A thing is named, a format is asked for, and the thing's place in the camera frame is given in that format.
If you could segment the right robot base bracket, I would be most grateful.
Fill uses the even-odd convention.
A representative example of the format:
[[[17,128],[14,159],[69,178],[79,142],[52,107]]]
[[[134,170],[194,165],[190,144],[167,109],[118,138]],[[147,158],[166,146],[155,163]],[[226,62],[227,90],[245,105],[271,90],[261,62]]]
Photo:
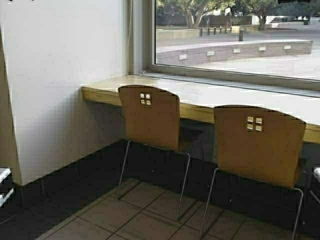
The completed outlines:
[[[320,203],[320,166],[314,166],[312,168],[311,182],[309,192],[311,196]]]

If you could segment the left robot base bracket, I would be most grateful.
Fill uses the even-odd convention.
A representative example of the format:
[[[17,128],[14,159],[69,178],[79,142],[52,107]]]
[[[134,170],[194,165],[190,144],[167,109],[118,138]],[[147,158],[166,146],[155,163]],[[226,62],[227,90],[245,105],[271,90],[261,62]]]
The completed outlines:
[[[7,200],[14,193],[14,182],[12,170],[7,167],[0,168],[0,207],[2,207]]]

